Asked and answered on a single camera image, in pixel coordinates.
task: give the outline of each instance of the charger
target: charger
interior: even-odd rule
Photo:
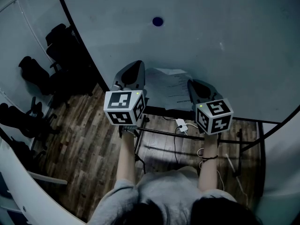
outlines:
[[[188,130],[186,122],[183,119],[176,119],[177,126],[180,129],[180,132],[184,133]]]

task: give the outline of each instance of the office chair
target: office chair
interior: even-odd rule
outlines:
[[[50,67],[57,70],[57,63],[53,63]],[[70,74],[63,71],[56,72],[52,76],[38,64],[35,59],[26,56],[19,64],[22,68],[22,77],[35,85],[37,85],[43,95],[53,94],[52,106],[56,107],[62,101],[66,103],[67,108],[69,104],[68,99],[72,94],[72,85],[70,81]]]
[[[48,134],[58,134],[58,130],[54,130],[50,126],[52,118],[57,118],[52,114],[48,119],[43,118],[41,104],[33,104],[31,110],[27,113],[21,112],[14,106],[8,106],[6,103],[0,105],[0,123],[12,128],[17,128],[21,133],[29,138],[35,137],[37,140],[42,141],[43,148],[46,150],[45,145]]]
[[[92,96],[97,82],[88,63],[88,57],[72,33],[72,29],[64,24],[53,28],[46,36],[48,45],[46,52],[56,61],[55,64],[60,65],[61,70],[54,66],[57,73],[68,73],[72,94],[88,93]]]

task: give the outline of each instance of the blue dot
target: blue dot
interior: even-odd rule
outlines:
[[[152,23],[154,26],[160,27],[161,25],[163,25],[164,20],[161,17],[155,17],[153,18]]]

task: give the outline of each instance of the sleeve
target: sleeve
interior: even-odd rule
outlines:
[[[88,225],[110,225],[124,212],[130,211],[138,201],[136,186],[126,180],[118,180],[114,189],[99,202]]]
[[[230,201],[233,201],[233,202],[236,202],[236,200],[234,199],[233,196],[231,196],[229,193],[225,192],[225,191],[222,191],[222,190],[219,190],[219,189],[211,189],[211,190],[207,190],[205,192],[203,192],[203,197],[216,197],[216,198],[220,198],[220,197],[223,197],[223,198],[226,198]]]

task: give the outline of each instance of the wrist strap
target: wrist strap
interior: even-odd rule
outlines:
[[[211,160],[211,159],[216,159],[217,157],[218,157],[217,155],[215,157],[203,157],[202,162],[205,163],[206,161]]]

